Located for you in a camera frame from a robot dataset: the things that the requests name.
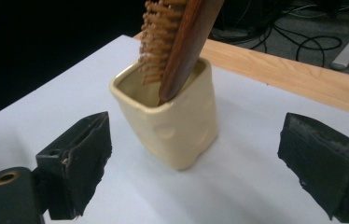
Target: dark background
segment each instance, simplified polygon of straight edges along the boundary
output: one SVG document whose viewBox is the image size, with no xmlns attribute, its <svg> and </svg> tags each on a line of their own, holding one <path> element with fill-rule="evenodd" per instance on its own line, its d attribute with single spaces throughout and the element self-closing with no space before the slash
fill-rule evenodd
<svg viewBox="0 0 349 224">
<path fill-rule="evenodd" d="M 0 0 L 0 110 L 119 35 L 136 35 L 144 1 Z"/>
<path fill-rule="evenodd" d="M 284 8 L 311 2 L 318 4 L 311 8 L 311 13 L 318 10 L 328 15 L 319 20 L 287 16 L 280 24 L 303 34 L 334 32 L 342 38 L 343 48 L 349 41 L 349 12 L 342 12 L 338 18 L 337 14 L 340 5 L 349 0 L 226 0 L 215 27 L 238 22 L 246 29 L 265 30 Z M 144 0 L 0 0 L 0 110 L 114 38 L 138 34 L 144 3 Z M 291 43 L 277 36 L 273 32 L 268 39 L 268 53 L 292 59 Z M 331 57 L 338 53 L 332 51 Z M 321 60 L 320 57 L 310 56 L 311 60 Z"/>
</svg>

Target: hairbrush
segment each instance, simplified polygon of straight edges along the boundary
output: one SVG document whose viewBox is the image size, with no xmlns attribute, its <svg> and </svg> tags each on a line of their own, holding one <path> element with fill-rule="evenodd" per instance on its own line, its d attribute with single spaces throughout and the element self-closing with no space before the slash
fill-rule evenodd
<svg viewBox="0 0 349 224">
<path fill-rule="evenodd" d="M 139 62 L 143 84 L 161 82 L 160 105 L 175 98 L 197 62 L 224 0 L 146 1 Z"/>
</svg>

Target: metal bolt hole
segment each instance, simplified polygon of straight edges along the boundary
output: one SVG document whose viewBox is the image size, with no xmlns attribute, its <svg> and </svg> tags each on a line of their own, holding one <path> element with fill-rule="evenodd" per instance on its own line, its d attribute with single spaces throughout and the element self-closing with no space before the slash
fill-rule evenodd
<svg viewBox="0 0 349 224">
<path fill-rule="evenodd" d="M 11 183 L 12 181 L 18 179 L 20 173 L 16 171 L 9 171 L 0 175 L 0 186 Z"/>
</svg>

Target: black cable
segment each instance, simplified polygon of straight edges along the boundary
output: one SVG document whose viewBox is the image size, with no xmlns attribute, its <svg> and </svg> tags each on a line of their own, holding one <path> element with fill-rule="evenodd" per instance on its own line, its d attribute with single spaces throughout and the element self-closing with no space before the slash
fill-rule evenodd
<svg viewBox="0 0 349 224">
<path fill-rule="evenodd" d="M 268 52 L 267 39 L 268 39 L 268 37 L 270 37 L 271 33 L 272 33 L 272 27 L 269 26 L 269 27 L 268 27 L 268 33 L 265 32 L 264 35 L 263 35 L 263 39 L 260 39 L 260 40 L 259 40 L 259 43 L 256 44 L 255 46 L 251 47 L 250 49 L 256 49 L 256 48 L 259 47 L 261 44 L 263 44 L 263 45 L 264 45 L 264 52 L 267 53 L 267 52 Z"/>
<path fill-rule="evenodd" d="M 307 35 L 303 35 L 297 32 L 293 32 L 293 31 L 289 31 L 287 29 L 281 28 L 279 26 L 277 26 L 276 24 L 272 25 L 272 28 L 280 35 L 282 35 L 284 38 L 286 38 L 287 40 L 289 40 L 291 43 L 295 44 L 298 46 L 297 48 L 297 53 L 296 53 L 296 61 L 299 62 L 300 59 L 300 50 L 301 49 L 309 49 L 309 50 L 319 50 L 322 53 L 323 59 L 322 59 L 322 67 L 325 66 L 326 63 L 326 55 L 325 55 L 325 51 L 326 50 L 331 50 L 331 49 L 337 49 L 338 47 L 341 46 L 342 41 L 337 37 L 337 36 L 332 36 L 332 35 L 318 35 L 318 36 L 313 36 L 313 37 L 309 37 Z M 301 43 L 298 43 L 296 40 L 292 39 L 291 37 L 289 37 L 288 35 L 286 35 L 284 32 L 288 32 L 290 34 L 293 35 L 298 35 L 301 36 L 303 38 L 305 38 L 304 41 L 302 41 Z M 338 41 L 337 45 L 334 45 L 332 47 L 329 48 L 323 48 L 317 41 L 316 39 L 321 39 L 321 38 L 329 38 L 329 39 L 334 39 L 336 41 Z M 313 41 L 316 45 L 317 48 L 312 48 L 312 47 L 307 47 L 305 46 L 306 43 Z"/>
<path fill-rule="evenodd" d="M 327 12 L 323 12 L 321 14 L 314 15 L 314 16 L 301 16 L 301 15 L 297 15 L 297 14 L 293 13 L 294 11 L 300 11 L 300 10 L 304 10 L 306 8 L 311 8 L 312 10 L 314 10 L 314 8 L 315 8 L 315 11 L 321 11 L 321 8 L 318 5 L 308 5 L 308 6 L 303 6 L 303 7 L 294 7 L 293 9 L 289 10 L 288 12 L 286 12 L 285 15 L 289 14 L 291 16 L 301 17 L 301 18 L 304 18 L 304 19 L 314 19 L 314 18 L 323 17 L 323 16 L 327 16 L 328 15 Z M 340 7 L 337 10 L 338 11 L 349 11 L 349 6 L 347 6 L 347 7 Z"/>
<path fill-rule="evenodd" d="M 233 28 L 235 28 L 236 26 L 238 26 L 239 22 L 244 18 L 244 15 L 246 15 L 246 13 L 248 12 L 248 9 L 250 8 L 250 4 L 251 4 L 251 0 L 248 1 L 246 9 L 244 10 L 244 13 L 242 14 L 242 16 L 238 19 L 237 22 L 235 22 L 235 24 L 233 25 Z"/>
</svg>

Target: wooden plank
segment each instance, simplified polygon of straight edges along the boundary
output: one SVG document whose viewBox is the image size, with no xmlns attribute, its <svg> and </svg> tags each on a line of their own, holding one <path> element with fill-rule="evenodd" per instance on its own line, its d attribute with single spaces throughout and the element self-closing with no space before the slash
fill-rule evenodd
<svg viewBox="0 0 349 224">
<path fill-rule="evenodd" d="M 349 112 L 349 75 L 208 39 L 212 65 Z"/>
</svg>

